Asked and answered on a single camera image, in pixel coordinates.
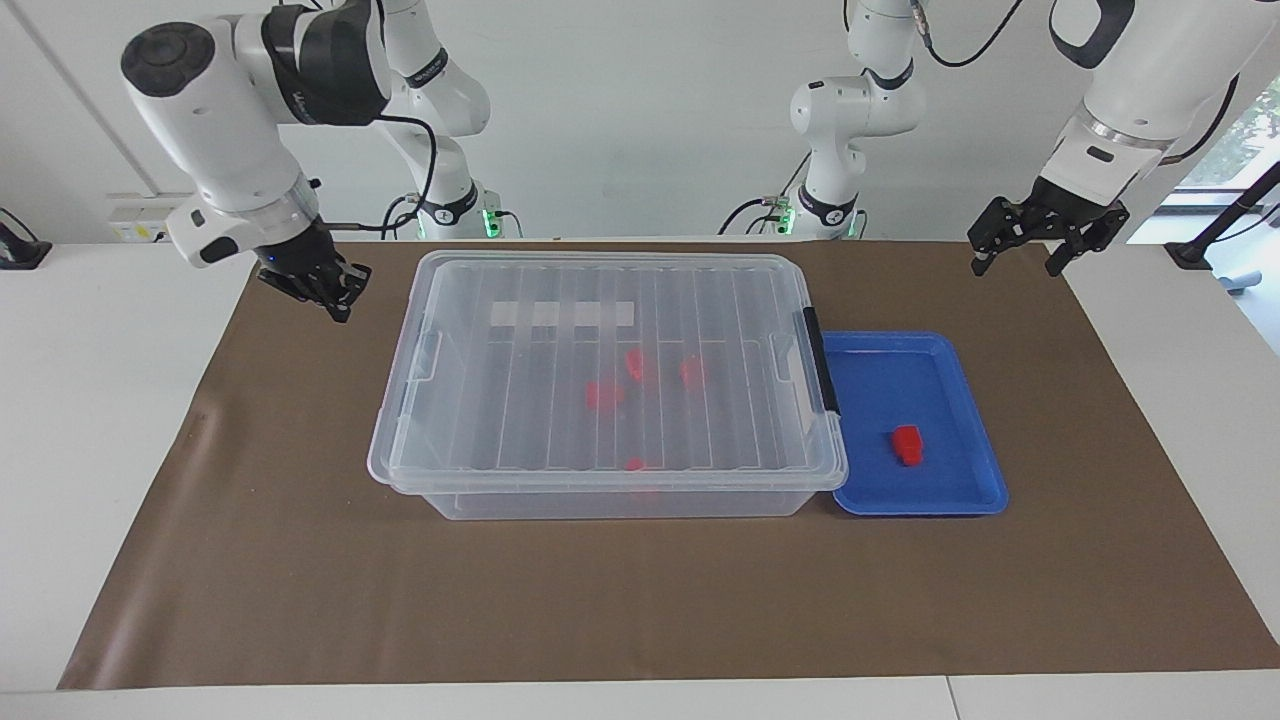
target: plastic box lid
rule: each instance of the plastic box lid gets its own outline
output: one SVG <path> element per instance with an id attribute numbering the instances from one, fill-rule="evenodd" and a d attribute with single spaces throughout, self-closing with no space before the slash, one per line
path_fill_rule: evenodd
<path id="1" fill-rule="evenodd" d="M 369 470 L 410 495 L 835 489 L 808 306 L 776 255 L 431 252 Z"/>

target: white table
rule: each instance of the white table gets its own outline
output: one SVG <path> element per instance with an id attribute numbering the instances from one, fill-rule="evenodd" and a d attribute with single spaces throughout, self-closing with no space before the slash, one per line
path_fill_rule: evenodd
<path id="1" fill-rule="evenodd" d="M 195 270 L 165 246 L 60 246 L 40 272 L 0 274 L 0 717 L 1280 712 L 1280 671 L 52 693 L 250 266 Z M 1208 274 L 1176 270 L 1158 247 L 1085 258 L 1068 279 L 1280 634 L 1280 357 Z"/>

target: black stand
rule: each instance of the black stand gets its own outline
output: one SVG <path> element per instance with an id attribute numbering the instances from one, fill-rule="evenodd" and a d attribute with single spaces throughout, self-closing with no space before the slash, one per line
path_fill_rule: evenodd
<path id="1" fill-rule="evenodd" d="M 52 247 L 51 242 L 23 240 L 0 223 L 0 270 L 35 270 Z"/>
<path id="2" fill-rule="evenodd" d="M 1235 220 L 1239 220 L 1253 205 L 1262 200 L 1271 190 L 1280 184 L 1280 163 L 1271 165 L 1271 169 L 1262 173 L 1258 182 L 1249 186 L 1240 197 L 1229 205 L 1222 214 L 1204 228 L 1196 240 L 1190 242 L 1166 242 L 1165 251 L 1174 259 L 1174 263 L 1184 270 L 1212 270 L 1213 268 L 1204 260 L 1204 251 L 1222 237 Z"/>

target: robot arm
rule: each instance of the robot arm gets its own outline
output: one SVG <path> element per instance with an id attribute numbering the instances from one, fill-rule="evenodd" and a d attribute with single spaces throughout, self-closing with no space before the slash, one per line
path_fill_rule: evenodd
<path id="1" fill-rule="evenodd" d="M 859 0 L 850 9 L 849 50 L 865 70 L 828 77 L 791 99 L 791 124 L 809 142 L 809 172 L 788 197 L 792 233 L 847 234 L 865 156 L 859 137 L 909 132 L 924 117 L 924 91 L 913 83 L 915 20 L 909 0 Z"/>
<path id="2" fill-rule="evenodd" d="M 134 37 L 120 69 L 152 133 L 196 183 L 168 218 L 205 266 L 252 250 L 259 278 L 346 322 L 370 270 L 333 246 L 315 190 L 278 124 L 367 126 L 389 99 L 381 5 L 165 23 Z"/>
<path id="3" fill-rule="evenodd" d="M 974 274 L 1029 240 L 1064 243 L 1052 275 L 1102 251 L 1129 219 L 1119 201 L 1222 91 L 1280 20 L 1263 0 L 1056 0 L 1059 51 L 1093 83 L 1020 204 L 995 199 L 969 229 Z"/>
<path id="4" fill-rule="evenodd" d="M 430 240 L 494 237 L 500 232 L 493 214 L 499 199 L 471 177 L 462 147 L 452 140 L 485 128 L 489 95 L 449 56 L 422 0 L 384 1 L 387 58 L 404 78 L 392 97 L 390 111 L 422 119 L 436 131 L 433 147 L 420 128 L 379 126 L 408 164 L 415 187 L 424 187 L 428 169 L 435 168 L 422 205 L 425 234 Z"/>

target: blue tray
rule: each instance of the blue tray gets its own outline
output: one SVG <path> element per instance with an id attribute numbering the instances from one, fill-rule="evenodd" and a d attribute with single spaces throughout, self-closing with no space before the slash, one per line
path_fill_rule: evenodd
<path id="1" fill-rule="evenodd" d="M 955 347 L 937 333 L 827 332 L 855 515 L 993 515 L 1009 491 Z M 924 461 L 908 468 L 891 434 L 916 425 Z"/>

